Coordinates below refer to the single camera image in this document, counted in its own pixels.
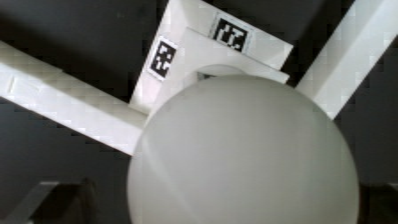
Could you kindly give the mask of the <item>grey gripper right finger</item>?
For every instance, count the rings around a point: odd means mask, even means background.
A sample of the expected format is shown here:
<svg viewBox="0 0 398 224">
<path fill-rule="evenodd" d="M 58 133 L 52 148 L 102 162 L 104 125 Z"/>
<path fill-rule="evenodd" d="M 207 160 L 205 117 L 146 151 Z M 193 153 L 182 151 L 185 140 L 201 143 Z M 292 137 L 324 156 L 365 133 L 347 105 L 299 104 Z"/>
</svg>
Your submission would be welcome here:
<svg viewBox="0 0 398 224">
<path fill-rule="evenodd" d="M 358 224 L 398 224 L 398 185 L 361 185 Z"/>
</svg>

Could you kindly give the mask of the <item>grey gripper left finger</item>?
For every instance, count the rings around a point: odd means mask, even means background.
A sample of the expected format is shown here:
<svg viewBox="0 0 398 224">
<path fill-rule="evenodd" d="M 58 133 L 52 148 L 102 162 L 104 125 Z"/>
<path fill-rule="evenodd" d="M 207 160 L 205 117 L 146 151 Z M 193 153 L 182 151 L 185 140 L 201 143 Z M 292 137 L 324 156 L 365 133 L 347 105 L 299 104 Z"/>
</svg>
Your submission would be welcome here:
<svg viewBox="0 0 398 224">
<path fill-rule="evenodd" d="M 2 224 L 100 224 L 95 182 L 42 182 Z"/>
</svg>

